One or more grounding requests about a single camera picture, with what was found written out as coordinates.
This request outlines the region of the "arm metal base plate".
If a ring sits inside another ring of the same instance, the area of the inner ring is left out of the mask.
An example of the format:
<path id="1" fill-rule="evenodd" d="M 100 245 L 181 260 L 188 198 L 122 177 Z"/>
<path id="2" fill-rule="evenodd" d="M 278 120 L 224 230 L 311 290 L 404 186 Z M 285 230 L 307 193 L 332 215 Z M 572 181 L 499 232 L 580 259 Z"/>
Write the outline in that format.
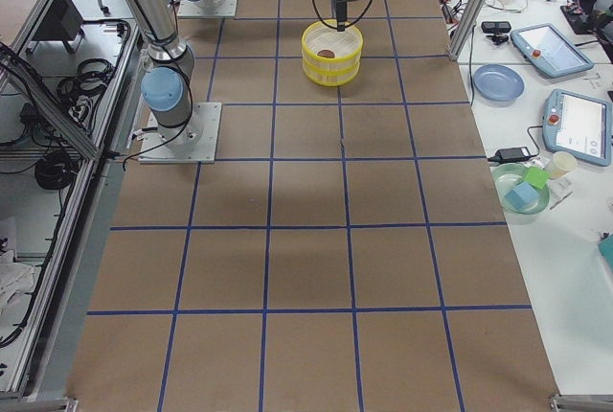
<path id="1" fill-rule="evenodd" d="M 196 103 L 187 127 L 172 142 L 180 130 L 159 127 L 153 113 L 148 115 L 148 127 L 155 127 L 142 141 L 138 161 L 144 164 L 213 164 L 222 114 L 222 103 Z"/>
<path id="2" fill-rule="evenodd" d="M 181 0 L 178 17 L 181 19 L 234 18 L 238 0 Z"/>

